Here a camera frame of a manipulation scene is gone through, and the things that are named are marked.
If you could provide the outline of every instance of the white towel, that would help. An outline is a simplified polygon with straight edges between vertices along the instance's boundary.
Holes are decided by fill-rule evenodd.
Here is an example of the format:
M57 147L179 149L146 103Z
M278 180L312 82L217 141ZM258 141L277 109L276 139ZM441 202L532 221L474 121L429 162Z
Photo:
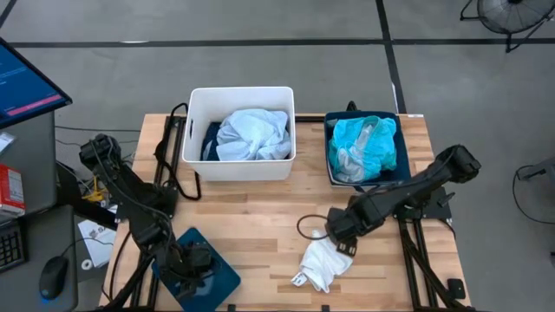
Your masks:
M291 152L291 138L285 130L287 120L285 112L235 111L218 130L219 160L284 159Z
M313 237L321 237L318 230L312 231ZM306 249L301 261L300 272L291 282L296 286L303 285L307 278L314 289L330 292L330 285L334 276L345 273L353 263L351 257L347 257L336 251L336 246L329 238L312 241Z

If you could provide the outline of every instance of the monitor screen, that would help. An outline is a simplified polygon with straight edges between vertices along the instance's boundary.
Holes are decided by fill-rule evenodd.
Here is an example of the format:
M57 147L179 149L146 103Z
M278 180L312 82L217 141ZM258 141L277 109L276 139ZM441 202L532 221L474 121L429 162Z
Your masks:
M0 128L70 103L60 88L0 40Z

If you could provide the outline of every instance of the light blue cloth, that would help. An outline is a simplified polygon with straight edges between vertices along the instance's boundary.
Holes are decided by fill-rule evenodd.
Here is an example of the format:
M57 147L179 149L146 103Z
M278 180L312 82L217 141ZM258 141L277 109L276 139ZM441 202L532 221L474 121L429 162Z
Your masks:
M284 159L291 152L291 138L285 130L287 120L285 112L234 112L222 122L216 137L219 160Z
M363 182L379 177L382 170L394 170L395 132L395 121L391 118L339 120L329 143L333 177L342 182Z

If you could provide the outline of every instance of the blue mat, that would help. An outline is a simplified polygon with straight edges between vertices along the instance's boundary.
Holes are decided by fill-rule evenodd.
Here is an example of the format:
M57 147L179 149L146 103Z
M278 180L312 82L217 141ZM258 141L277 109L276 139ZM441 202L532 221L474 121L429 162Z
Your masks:
M181 246L187 246L189 243L206 244L210 247L212 257L216 260L218 268L214 268L214 275L205 280L205 286L198 288L196 294L187 299L178 301L181 308L186 312L196 311L215 311L216 308L241 284L241 277L235 270L224 260L222 256L206 241L200 234L199 230L191 228L185 232L177 243ZM153 273L160 278L158 264L153 263ZM178 293L176 285L165 284L166 288L172 293L173 297Z

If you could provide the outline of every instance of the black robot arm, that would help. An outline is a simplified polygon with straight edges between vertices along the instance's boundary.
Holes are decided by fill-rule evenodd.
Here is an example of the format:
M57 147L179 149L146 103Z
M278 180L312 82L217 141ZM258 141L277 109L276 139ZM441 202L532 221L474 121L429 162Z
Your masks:
M105 309L123 306L152 260L158 264L161 281L180 286L178 298L194 295L203 284L203 274L212 267L212 256L206 247L177 244L170 217L165 213L169 205L175 205L174 192L143 182L123 163L117 141L107 135L99 134L83 145L79 157L106 186L112 201L118 204L118 213L129 220L133 240L146 255Z
M464 146L451 146L412 179L353 196L344 210L330 208L326 231L337 244L338 251L354 256L356 237L382 226L387 216L400 209L422 208L433 191L448 181L465 183L473 179L479 169L480 163Z

